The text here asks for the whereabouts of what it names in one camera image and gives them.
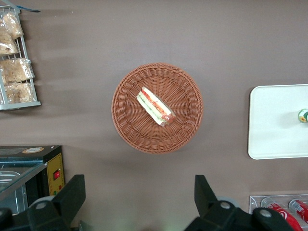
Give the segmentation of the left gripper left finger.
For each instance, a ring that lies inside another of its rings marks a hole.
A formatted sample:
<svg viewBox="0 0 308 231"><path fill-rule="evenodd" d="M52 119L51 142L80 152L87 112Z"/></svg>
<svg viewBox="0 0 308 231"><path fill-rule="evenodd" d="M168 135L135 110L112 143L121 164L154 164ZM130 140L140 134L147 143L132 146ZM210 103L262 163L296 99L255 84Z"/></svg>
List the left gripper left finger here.
<svg viewBox="0 0 308 231"><path fill-rule="evenodd" d="M70 231L71 223L86 199L84 175L73 178L53 197L34 203L24 212L13 215L0 209L2 231Z"/></svg>

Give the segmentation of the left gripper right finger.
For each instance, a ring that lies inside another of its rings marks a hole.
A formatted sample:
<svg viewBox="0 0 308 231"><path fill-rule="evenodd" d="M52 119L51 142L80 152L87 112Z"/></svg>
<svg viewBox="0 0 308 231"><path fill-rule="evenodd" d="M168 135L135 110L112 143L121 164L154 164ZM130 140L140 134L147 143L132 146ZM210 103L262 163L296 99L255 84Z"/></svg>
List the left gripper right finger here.
<svg viewBox="0 0 308 231"><path fill-rule="evenodd" d="M233 203L218 200L204 175L194 180L194 201L199 213L187 231L301 231L297 220L271 208L256 208L252 214Z"/></svg>

